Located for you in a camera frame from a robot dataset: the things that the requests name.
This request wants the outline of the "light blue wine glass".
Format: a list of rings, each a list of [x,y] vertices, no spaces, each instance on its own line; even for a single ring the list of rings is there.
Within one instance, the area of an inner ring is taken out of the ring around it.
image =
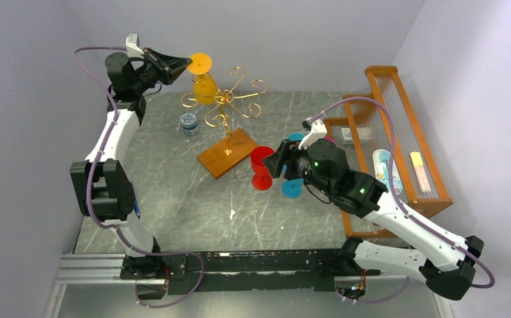
[[[305,137],[305,134],[302,132],[293,132],[289,134],[286,138],[293,142],[300,142]]]

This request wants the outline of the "red wine glass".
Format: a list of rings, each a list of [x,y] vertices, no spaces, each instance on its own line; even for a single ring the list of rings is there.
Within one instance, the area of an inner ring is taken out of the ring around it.
[[[254,172],[251,183],[259,191],[266,191],[272,186],[272,178],[263,163],[263,160],[272,154],[274,154],[273,149],[267,146],[258,146],[249,156],[251,168]]]

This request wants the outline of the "dark blue wine glass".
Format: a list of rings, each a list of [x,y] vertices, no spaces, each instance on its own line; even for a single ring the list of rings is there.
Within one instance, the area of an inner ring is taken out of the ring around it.
[[[283,196],[296,199],[302,194],[304,181],[301,178],[295,180],[284,180],[281,185],[281,193]]]

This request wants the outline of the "pink wine glass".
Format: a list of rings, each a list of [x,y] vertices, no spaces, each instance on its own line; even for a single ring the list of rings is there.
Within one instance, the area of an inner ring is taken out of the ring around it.
[[[332,139],[332,138],[329,138],[329,137],[324,137],[325,140],[333,143],[335,146],[337,146],[337,143]]]

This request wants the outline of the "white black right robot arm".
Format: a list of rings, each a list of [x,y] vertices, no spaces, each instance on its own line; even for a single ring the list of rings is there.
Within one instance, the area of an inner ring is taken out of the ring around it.
[[[262,159],[271,178],[302,180],[343,212],[371,221],[410,244],[409,249],[348,238],[338,265],[348,275],[386,271],[423,282],[433,293],[458,301],[474,287],[475,260],[484,242],[461,237],[432,223],[370,174],[349,167],[342,148],[319,139],[307,149],[284,139]]]

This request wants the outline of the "yellow wine glass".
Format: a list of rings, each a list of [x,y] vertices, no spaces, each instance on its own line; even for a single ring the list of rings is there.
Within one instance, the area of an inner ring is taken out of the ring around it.
[[[198,52],[190,56],[192,63],[187,67],[192,74],[193,94],[195,100],[202,105],[215,103],[218,91],[214,79],[209,71],[212,67],[212,59],[206,53]]]

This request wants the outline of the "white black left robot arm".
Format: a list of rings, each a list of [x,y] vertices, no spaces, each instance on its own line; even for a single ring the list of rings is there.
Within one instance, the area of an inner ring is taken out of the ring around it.
[[[145,92],[155,85],[172,85],[192,59],[168,56],[150,48],[107,47],[104,60],[110,84],[100,85],[107,97],[105,126],[86,159],[70,166],[70,177],[83,216],[112,232],[124,246],[121,276],[130,279],[164,278],[172,273],[175,252],[163,253],[142,225],[133,186],[123,159],[141,126]]]

